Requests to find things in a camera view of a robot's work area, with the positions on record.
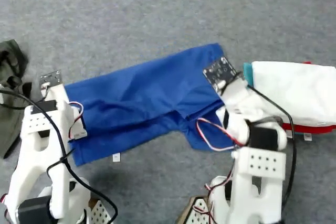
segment gray carpet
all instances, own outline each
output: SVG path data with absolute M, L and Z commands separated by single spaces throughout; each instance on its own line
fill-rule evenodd
M 72 83 L 212 42 L 224 47 L 237 69 L 253 60 L 336 66 L 335 0 L 0 3 L 0 40 L 14 38 L 27 52 L 27 79 L 32 80 L 61 69 L 63 81 Z M 8 190 L 18 152 L 16 147 L 0 161 L 0 194 Z M 119 206 L 117 224 L 173 223 L 188 199 L 204 194 L 204 183 L 226 174 L 231 165 L 229 154 L 195 151 L 179 132 L 123 153 L 121 160 L 105 158 L 77 169 Z M 43 176 L 31 195 L 49 183 Z M 287 223 L 335 223 L 335 206 L 335 134 L 314 136 L 313 142 L 299 138 L 297 172 L 284 214 Z

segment metal bracket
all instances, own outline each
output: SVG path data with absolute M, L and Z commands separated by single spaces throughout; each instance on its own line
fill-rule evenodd
M 62 84 L 62 76 L 61 71 L 57 70 L 51 73 L 44 74 L 39 78 L 39 85 L 41 89 L 45 89 L 43 84 L 48 83 L 50 87 L 57 86 Z

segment red stripe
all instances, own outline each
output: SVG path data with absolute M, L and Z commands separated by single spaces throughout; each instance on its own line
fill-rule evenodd
M 282 125 L 284 130 L 291 130 L 290 124 L 284 123 Z M 312 134 L 322 134 L 322 133 L 329 133 L 336 129 L 336 125 L 332 126 L 325 126 L 325 127 L 309 127 L 309 126 L 302 126 L 302 125 L 294 125 L 295 132 L 302 132 L 302 133 L 312 133 Z

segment blue cloth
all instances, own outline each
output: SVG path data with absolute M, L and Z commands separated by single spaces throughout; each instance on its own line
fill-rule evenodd
M 203 69 L 223 55 L 219 44 L 191 48 L 66 86 L 83 104 L 88 137 L 70 141 L 76 165 L 123 152 L 170 131 L 185 134 L 192 148 L 208 150 L 195 128 L 200 116 L 219 123 L 223 105 Z M 231 140 L 210 125 L 202 130 L 218 147 Z

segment white robotic arm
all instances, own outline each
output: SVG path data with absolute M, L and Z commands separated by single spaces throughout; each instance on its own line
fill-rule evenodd
M 70 129 L 77 138 L 87 135 L 81 120 L 74 124 L 79 111 L 69 105 L 59 71 L 41 76 L 40 85 L 46 97 L 39 105 L 58 127 L 68 153 Z M 37 198 L 27 199 L 38 177 L 63 158 L 56 130 L 34 106 L 25 109 L 20 138 L 22 144 L 17 167 L 4 199 L 12 222 L 75 224 L 86 211 L 86 223 L 90 223 L 90 191 L 70 179 L 63 163 L 49 171 L 52 187 L 46 187 Z
M 209 186 L 208 207 L 216 224 L 273 224 L 281 222 L 282 182 L 285 180 L 286 132 L 271 115 L 259 109 L 265 102 L 250 90 L 225 57 L 204 70 L 224 101 L 216 115 L 227 134 L 243 147 L 232 152 L 234 167 Z M 252 178 L 261 178 L 261 190 Z M 232 180 L 230 201 L 225 187 Z

